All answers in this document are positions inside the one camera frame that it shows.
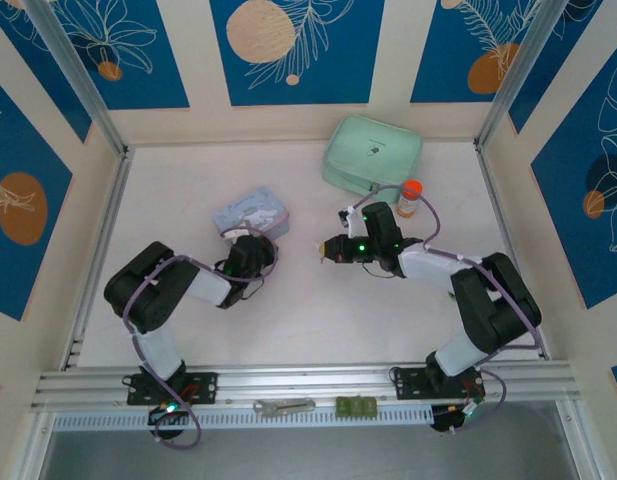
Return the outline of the light blue cartoon tin box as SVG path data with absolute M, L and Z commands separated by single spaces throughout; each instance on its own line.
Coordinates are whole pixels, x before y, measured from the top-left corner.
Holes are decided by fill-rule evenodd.
M 221 236 L 226 233 L 236 234 L 238 230 L 254 229 L 276 240 L 290 229 L 288 210 L 268 187 L 259 187 L 217 210 L 213 214 L 213 221 Z

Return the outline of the orange capped bottle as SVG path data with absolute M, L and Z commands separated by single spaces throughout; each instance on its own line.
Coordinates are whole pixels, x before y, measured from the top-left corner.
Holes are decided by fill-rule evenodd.
M 418 180 L 407 180 L 402 186 L 396 212 L 399 216 L 410 218 L 417 210 L 423 185 Z

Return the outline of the mint green zip pouch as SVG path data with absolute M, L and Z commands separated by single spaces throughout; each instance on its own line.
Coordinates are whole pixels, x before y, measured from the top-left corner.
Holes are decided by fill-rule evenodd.
M 337 126 L 322 161 L 322 178 L 340 189 L 366 195 L 414 175 L 423 138 L 407 129 L 351 115 Z

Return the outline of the green terminal block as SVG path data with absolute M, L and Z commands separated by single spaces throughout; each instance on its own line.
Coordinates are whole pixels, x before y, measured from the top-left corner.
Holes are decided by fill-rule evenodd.
M 340 418 L 375 418 L 378 415 L 374 397 L 344 397 L 335 399 L 335 414 Z

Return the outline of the silver wrench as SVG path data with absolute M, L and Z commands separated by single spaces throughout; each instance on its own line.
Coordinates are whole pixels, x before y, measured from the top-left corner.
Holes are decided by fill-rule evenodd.
M 274 418 L 296 413 L 314 411 L 316 403 L 310 398 L 286 398 L 276 400 L 255 400 L 253 410 L 262 417 Z

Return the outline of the black controller board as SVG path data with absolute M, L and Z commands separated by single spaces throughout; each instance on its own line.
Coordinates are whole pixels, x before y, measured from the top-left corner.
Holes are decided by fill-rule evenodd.
M 431 428 L 438 433 L 455 435 L 478 407 L 479 404 L 474 401 L 467 404 L 434 405 Z
M 158 440 L 174 440 L 184 430 L 180 428 L 188 420 L 188 414 L 172 405 L 156 407 L 148 413 L 147 424 L 152 435 Z

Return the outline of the aluminium mounting rail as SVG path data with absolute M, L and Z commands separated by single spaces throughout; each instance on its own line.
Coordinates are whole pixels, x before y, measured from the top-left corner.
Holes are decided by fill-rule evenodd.
M 496 377 L 484 379 L 486 400 L 502 396 L 501 382 L 509 401 L 570 401 L 582 398 L 564 360 L 498 361 L 485 369 Z M 215 408 L 249 408 L 256 400 L 310 398 L 319 406 L 331 406 L 338 396 L 370 396 L 380 404 L 398 402 L 396 387 L 389 380 L 390 366 L 302 365 L 290 367 L 202 366 L 202 372 L 218 374 Z M 127 387 L 122 378 L 136 367 L 69 368 L 40 375 L 31 409 L 35 412 L 81 410 L 128 410 Z

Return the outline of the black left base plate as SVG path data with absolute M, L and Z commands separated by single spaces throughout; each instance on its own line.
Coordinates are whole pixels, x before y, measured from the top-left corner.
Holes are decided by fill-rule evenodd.
M 165 383 L 179 397 L 190 405 L 210 405 L 215 403 L 218 374 L 215 372 L 178 372 Z M 127 404 L 161 405 L 174 400 L 174 397 L 149 373 L 141 371 L 122 378 L 128 389 Z

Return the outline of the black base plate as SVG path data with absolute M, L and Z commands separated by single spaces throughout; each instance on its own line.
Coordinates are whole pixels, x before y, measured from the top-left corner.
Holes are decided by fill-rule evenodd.
M 449 377 L 429 367 L 393 367 L 390 375 L 399 400 L 482 400 L 486 395 L 481 373 L 475 368 Z
M 210 405 L 215 403 L 218 374 L 215 372 L 178 372 L 165 383 L 179 397 L 190 405 Z M 174 397 L 149 373 L 141 371 L 122 378 L 128 389 L 127 404 L 161 405 L 174 400 Z

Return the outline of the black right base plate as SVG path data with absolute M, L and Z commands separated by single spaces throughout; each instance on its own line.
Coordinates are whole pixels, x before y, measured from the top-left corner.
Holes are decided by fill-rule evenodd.
M 393 367 L 390 375 L 399 400 L 482 400 L 486 395 L 481 373 L 475 368 L 449 377 L 429 367 Z

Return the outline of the aluminium frame post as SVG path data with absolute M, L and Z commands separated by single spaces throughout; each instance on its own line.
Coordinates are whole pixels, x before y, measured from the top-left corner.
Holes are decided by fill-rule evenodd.
M 478 153 L 482 153 L 507 114 L 521 87 L 532 70 L 539 54 L 559 20 L 568 0 L 542 0 L 508 73 L 491 102 L 485 120 L 474 139 Z
M 105 141 L 124 159 L 128 147 L 57 16 L 45 0 L 22 0 L 24 9 L 72 90 Z

